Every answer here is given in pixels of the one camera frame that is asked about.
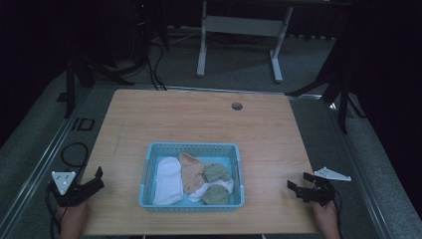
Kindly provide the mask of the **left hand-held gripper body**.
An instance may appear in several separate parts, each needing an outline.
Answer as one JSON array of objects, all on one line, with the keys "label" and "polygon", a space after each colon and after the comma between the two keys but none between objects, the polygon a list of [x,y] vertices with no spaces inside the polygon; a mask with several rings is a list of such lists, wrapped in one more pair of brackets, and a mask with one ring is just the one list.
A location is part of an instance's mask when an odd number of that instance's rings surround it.
[{"label": "left hand-held gripper body", "polygon": [[77,206],[96,193],[96,179],[86,184],[77,184],[77,174],[74,171],[53,171],[51,175],[53,194],[61,207]]}]

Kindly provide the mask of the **light blue plastic basket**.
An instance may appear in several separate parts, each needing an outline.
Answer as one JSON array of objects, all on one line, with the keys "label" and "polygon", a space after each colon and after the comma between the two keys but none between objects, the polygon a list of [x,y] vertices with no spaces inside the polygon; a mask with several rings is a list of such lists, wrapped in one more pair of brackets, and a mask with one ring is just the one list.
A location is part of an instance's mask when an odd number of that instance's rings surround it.
[{"label": "light blue plastic basket", "polygon": [[[168,156],[176,157],[186,152],[202,161],[205,166],[214,163],[223,164],[234,181],[233,193],[226,205],[206,205],[202,200],[191,202],[184,190],[181,201],[172,205],[153,205],[158,162]],[[243,170],[239,148],[234,143],[199,143],[199,142],[154,142],[146,153],[143,174],[139,187],[139,205],[156,212],[214,212],[235,211],[245,202]]]}]

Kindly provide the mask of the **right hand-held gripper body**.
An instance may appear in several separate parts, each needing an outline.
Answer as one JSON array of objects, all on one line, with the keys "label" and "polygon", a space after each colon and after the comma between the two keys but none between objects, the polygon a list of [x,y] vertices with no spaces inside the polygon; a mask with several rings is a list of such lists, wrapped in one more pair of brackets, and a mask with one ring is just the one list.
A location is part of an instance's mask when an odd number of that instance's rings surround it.
[{"label": "right hand-held gripper body", "polygon": [[351,181],[351,177],[343,175],[339,172],[323,167],[313,173],[316,181],[313,182],[312,188],[299,187],[299,192],[296,197],[303,202],[317,202],[321,206],[325,206],[330,201],[334,201],[336,190],[330,183],[332,180],[336,181]]}]

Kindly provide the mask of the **small white sock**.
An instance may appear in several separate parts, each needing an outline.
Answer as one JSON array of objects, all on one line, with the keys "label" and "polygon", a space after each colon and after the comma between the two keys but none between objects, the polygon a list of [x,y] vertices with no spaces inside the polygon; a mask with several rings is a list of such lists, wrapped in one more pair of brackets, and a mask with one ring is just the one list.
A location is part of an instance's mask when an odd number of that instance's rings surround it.
[{"label": "small white sock", "polygon": [[200,187],[197,191],[195,191],[194,193],[190,193],[188,195],[188,200],[191,202],[198,202],[201,200],[201,197],[203,196],[203,194],[205,193],[205,191],[214,185],[221,185],[224,186],[228,189],[229,194],[231,195],[233,193],[233,189],[234,189],[234,181],[232,179],[230,179],[229,181],[223,181],[223,180],[216,180],[213,182],[205,182],[203,184],[202,187]]}]

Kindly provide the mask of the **green sock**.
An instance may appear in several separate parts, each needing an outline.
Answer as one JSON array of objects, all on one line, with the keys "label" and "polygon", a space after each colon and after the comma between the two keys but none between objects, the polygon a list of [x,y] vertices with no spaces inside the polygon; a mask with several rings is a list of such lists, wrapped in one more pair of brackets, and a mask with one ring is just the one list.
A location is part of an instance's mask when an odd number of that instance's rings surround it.
[{"label": "green sock", "polygon": [[207,182],[216,180],[229,181],[231,179],[231,174],[226,167],[220,163],[206,165],[203,170],[203,176]]},{"label": "green sock", "polygon": [[226,187],[221,185],[214,185],[209,187],[201,200],[206,205],[226,205],[229,203],[229,191]]}]

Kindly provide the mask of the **person's right hand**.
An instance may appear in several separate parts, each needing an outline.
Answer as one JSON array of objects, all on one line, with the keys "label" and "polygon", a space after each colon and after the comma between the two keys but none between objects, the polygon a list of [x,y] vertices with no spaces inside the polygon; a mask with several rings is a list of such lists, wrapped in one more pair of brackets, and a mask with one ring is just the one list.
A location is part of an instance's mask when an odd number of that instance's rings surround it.
[{"label": "person's right hand", "polygon": [[324,239],[340,239],[336,208],[332,201],[325,206],[312,203],[316,225]]}]

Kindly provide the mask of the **long white sock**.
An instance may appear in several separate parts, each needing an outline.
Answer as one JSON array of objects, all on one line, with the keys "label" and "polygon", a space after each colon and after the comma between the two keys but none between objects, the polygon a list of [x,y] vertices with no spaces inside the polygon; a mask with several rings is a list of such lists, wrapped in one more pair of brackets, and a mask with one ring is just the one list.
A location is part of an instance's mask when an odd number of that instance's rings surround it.
[{"label": "long white sock", "polygon": [[158,162],[153,205],[172,205],[184,197],[181,164],[168,156]]}]

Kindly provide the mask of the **white desk frame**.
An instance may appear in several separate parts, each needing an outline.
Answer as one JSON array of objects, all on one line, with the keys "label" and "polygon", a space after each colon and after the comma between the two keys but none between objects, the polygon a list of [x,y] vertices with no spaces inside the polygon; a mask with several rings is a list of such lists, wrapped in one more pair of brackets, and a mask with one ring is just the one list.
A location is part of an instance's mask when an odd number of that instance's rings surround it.
[{"label": "white desk frame", "polygon": [[201,42],[196,75],[198,77],[203,77],[205,75],[207,57],[206,35],[208,33],[274,37],[278,39],[278,42],[276,47],[269,52],[269,57],[272,65],[274,81],[276,83],[280,83],[284,78],[279,62],[279,55],[293,12],[294,8],[288,7],[283,21],[214,16],[207,13],[207,0],[202,0]]}]

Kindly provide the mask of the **person's left hand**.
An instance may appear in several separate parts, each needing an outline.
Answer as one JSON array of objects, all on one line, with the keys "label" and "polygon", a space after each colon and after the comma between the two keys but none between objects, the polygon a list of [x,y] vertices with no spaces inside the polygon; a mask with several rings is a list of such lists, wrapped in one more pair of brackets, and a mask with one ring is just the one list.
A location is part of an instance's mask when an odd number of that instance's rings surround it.
[{"label": "person's left hand", "polygon": [[83,202],[74,207],[57,207],[60,219],[60,239],[80,239],[87,221],[89,206]]}]

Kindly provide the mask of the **peach sock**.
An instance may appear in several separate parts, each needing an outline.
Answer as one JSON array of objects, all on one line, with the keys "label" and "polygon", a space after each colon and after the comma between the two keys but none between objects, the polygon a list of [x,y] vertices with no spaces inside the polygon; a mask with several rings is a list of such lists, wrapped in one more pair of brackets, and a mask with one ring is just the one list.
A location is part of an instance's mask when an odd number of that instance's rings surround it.
[{"label": "peach sock", "polygon": [[183,190],[186,193],[194,193],[205,183],[203,176],[205,164],[192,155],[181,152],[179,154]]}]

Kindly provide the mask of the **black tripod stand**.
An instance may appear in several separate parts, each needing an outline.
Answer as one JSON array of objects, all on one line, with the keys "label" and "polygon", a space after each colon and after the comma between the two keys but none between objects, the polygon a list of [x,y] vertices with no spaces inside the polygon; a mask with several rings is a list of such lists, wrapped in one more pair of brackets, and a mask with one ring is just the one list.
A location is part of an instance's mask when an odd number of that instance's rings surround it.
[{"label": "black tripod stand", "polygon": [[79,80],[82,87],[92,88],[96,82],[92,71],[95,71],[120,85],[133,86],[132,82],[121,76],[138,70],[143,64],[143,60],[137,59],[130,67],[112,71],[82,54],[78,48],[71,48],[66,56],[66,91],[58,98],[59,102],[66,104],[65,118],[68,119],[76,107],[76,80]]},{"label": "black tripod stand", "polygon": [[343,133],[347,133],[346,115],[348,104],[352,104],[356,113],[364,118],[364,114],[357,108],[351,97],[351,77],[357,67],[355,56],[350,52],[351,48],[345,43],[337,40],[320,68],[316,79],[304,87],[286,93],[289,97],[299,97],[322,85],[327,85],[321,99],[325,104],[333,104],[339,99],[339,111],[337,124]]}]

